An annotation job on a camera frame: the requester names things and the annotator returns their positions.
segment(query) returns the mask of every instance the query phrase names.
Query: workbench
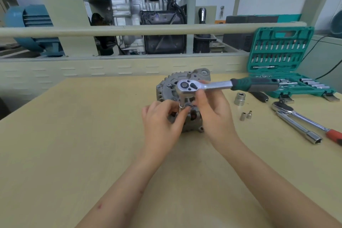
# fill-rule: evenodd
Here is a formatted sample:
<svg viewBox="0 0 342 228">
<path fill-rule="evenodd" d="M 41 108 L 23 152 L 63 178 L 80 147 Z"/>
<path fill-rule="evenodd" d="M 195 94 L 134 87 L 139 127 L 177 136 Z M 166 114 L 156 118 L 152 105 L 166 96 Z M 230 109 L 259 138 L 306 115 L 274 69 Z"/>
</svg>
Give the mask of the workbench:
<svg viewBox="0 0 342 228">
<path fill-rule="evenodd" d="M 212 81 L 244 76 L 214 74 Z M 66 79 L 1 120 L 0 227 L 74 227 L 135 159 L 144 142 L 141 108 L 156 100 L 164 77 Z M 302 123 L 324 137 L 308 142 L 271 110 L 275 99 L 261 103 L 247 93 L 238 107 L 237 92 L 224 93 L 242 141 L 341 222 L 342 147 Z M 297 112 L 342 131 L 342 102 L 292 98 Z M 252 119 L 239 121 L 250 110 Z M 190 132 L 153 176 L 131 227 L 272 225 L 205 135 Z"/>
</svg>

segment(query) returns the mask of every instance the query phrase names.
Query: person's left hand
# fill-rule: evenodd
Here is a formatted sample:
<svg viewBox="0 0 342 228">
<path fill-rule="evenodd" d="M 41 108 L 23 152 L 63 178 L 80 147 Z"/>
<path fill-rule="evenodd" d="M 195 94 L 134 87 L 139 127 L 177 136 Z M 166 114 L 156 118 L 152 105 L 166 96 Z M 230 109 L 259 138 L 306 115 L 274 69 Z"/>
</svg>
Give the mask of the person's left hand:
<svg viewBox="0 0 342 228">
<path fill-rule="evenodd" d="M 149 156 L 157 157 L 161 161 L 171 151 L 178 141 L 186 116 L 190 107 L 183 109 L 176 117 L 174 123 L 170 123 L 168 116 L 172 112 L 179 111 L 179 102 L 165 100 L 154 101 L 142 110 L 142 118 L 145 129 L 144 151 Z"/>
</svg>

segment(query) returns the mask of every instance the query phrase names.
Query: ratchet release button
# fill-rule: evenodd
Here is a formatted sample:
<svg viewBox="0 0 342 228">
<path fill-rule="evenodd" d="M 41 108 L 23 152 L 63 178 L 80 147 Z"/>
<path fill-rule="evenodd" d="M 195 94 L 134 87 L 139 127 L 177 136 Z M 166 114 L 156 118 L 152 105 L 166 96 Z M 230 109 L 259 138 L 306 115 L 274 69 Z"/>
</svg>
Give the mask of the ratchet release button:
<svg viewBox="0 0 342 228">
<path fill-rule="evenodd" d="M 189 86 L 189 84 L 186 83 L 186 82 L 182 82 L 182 83 L 181 83 L 181 87 L 182 87 L 182 88 L 187 88 L 188 86 Z"/>
<path fill-rule="evenodd" d="M 191 83 L 191 84 L 190 84 L 190 87 L 192 87 L 192 88 L 194 88 L 194 89 L 197 90 L 197 86 L 196 86 L 194 83 Z"/>
</svg>

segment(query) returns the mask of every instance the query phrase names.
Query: red handle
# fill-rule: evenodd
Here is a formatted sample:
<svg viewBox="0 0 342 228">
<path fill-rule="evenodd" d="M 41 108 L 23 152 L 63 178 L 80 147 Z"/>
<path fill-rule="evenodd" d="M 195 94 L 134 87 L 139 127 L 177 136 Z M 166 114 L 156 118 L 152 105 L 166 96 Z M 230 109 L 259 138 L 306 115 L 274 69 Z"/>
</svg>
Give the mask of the red handle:
<svg viewBox="0 0 342 228">
<path fill-rule="evenodd" d="M 333 140 L 335 143 L 342 146 L 342 133 L 331 129 L 326 132 L 326 135 L 330 140 Z"/>
</svg>

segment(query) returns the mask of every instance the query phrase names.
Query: beige metal rail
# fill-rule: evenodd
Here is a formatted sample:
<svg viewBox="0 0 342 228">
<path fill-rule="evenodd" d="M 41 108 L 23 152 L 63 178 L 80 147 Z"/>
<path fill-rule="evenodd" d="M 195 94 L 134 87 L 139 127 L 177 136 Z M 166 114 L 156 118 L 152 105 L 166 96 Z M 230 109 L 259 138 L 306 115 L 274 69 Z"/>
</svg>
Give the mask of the beige metal rail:
<svg viewBox="0 0 342 228">
<path fill-rule="evenodd" d="M 132 25 L 89 27 L 0 27 L 0 37 L 67 37 L 169 34 L 252 33 L 260 27 L 305 27 L 305 22 L 194 24 L 194 25 Z"/>
</svg>

